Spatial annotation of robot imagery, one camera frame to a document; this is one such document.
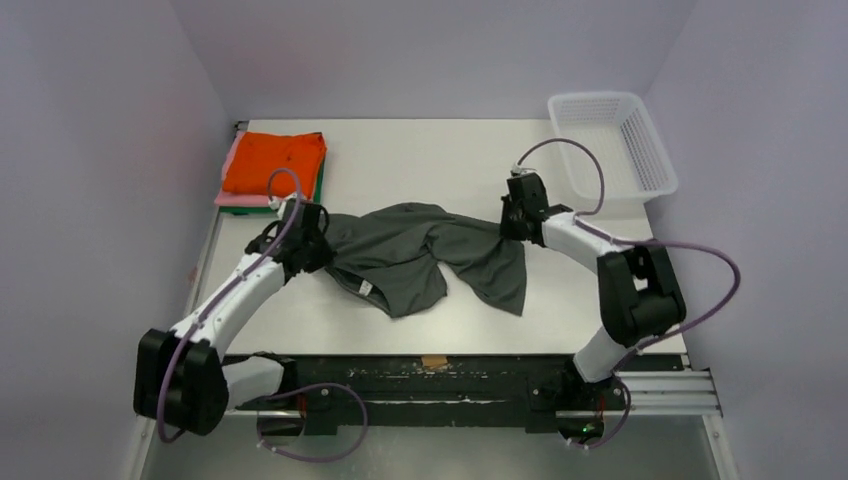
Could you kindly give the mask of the dark grey t-shirt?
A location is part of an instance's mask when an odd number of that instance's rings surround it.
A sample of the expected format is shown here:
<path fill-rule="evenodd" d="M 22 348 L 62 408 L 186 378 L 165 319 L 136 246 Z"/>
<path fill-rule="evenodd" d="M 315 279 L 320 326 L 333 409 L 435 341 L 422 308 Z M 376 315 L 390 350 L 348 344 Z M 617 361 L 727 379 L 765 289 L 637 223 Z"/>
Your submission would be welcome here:
<path fill-rule="evenodd" d="M 362 216 L 333 213 L 326 238 L 336 252 L 327 274 L 392 319 L 428 310 L 447 296 L 442 266 L 484 304 L 523 313 L 524 246 L 504 238 L 496 223 L 409 202 Z"/>

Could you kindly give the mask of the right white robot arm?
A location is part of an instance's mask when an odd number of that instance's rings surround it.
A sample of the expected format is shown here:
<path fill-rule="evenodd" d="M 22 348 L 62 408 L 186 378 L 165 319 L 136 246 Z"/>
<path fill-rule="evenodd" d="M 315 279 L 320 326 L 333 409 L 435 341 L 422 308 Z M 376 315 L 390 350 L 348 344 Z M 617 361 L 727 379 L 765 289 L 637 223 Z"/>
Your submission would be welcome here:
<path fill-rule="evenodd" d="M 564 205 L 551 205 L 541 177 L 514 174 L 507 180 L 500 233 L 563 254 L 596 275 L 601 326 L 572 357 L 573 373 L 561 392 L 576 407 L 596 399 L 600 382 L 637 345 L 665 334 L 686 316 L 685 301 L 663 246 L 620 245 L 585 225 Z"/>

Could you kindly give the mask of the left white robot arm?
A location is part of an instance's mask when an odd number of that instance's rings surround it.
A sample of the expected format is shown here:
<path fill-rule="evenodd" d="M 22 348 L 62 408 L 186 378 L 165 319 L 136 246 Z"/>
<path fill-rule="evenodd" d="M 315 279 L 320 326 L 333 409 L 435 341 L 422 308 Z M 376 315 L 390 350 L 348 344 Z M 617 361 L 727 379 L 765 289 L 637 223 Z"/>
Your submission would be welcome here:
<path fill-rule="evenodd" d="M 284 409 L 298 382 L 278 360 L 251 356 L 227 364 L 226 352 L 259 308 L 300 273 L 327 266 L 335 252 L 327 210 L 307 200 L 275 206 L 278 217 L 251 239 L 232 273 L 200 306 L 163 331 L 148 330 L 137 349 L 133 410 L 152 419 L 166 443 L 190 432 L 207 435 L 228 410 L 262 398 Z"/>

